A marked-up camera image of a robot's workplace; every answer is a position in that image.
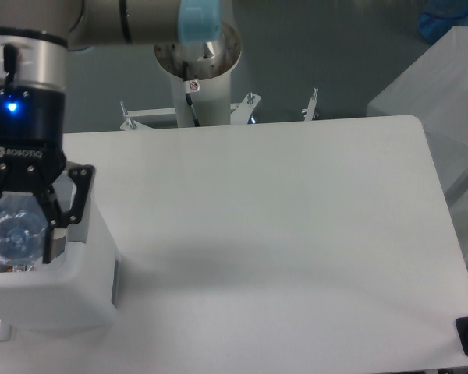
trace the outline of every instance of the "white tabletop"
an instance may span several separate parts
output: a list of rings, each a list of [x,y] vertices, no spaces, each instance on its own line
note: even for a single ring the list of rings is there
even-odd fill
[[[66,136],[123,256],[114,326],[18,331],[0,372],[468,365],[468,276],[412,117]]]

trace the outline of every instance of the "metal bracket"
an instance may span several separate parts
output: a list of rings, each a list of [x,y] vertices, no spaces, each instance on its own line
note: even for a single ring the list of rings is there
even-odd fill
[[[253,112],[260,102],[261,96],[249,93],[241,103],[231,104],[231,125],[252,123]],[[175,108],[127,111],[123,102],[120,102],[120,105],[124,121],[120,129],[124,131],[153,129],[154,123],[176,120]]]

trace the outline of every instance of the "black cable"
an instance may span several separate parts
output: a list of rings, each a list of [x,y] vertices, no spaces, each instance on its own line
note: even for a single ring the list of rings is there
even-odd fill
[[[182,81],[187,82],[187,68],[189,64],[185,61],[182,61]],[[191,114],[193,115],[193,121],[195,127],[201,127],[200,120],[197,119],[196,109],[194,109],[193,98],[190,96],[190,93],[186,93],[187,105],[190,107]]]

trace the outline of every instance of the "metal bolt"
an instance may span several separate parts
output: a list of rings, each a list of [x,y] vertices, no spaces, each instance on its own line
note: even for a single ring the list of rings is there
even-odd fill
[[[123,101],[120,101],[119,104],[120,104],[121,107],[122,107],[123,117],[127,117],[127,116],[128,116],[128,112],[126,111],[125,103],[124,103]]]
[[[254,101],[255,101],[255,94],[253,92],[250,92],[248,94],[248,104],[253,105]]]

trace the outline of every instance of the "gray floor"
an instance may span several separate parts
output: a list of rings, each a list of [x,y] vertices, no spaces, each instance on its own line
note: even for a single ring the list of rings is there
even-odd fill
[[[322,118],[365,115],[367,103],[430,46],[417,33],[422,0],[234,0],[243,56],[232,100],[263,97],[261,122],[300,119],[318,86]],[[128,110],[170,108],[151,47],[105,47],[69,59],[67,132],[116,130]]]

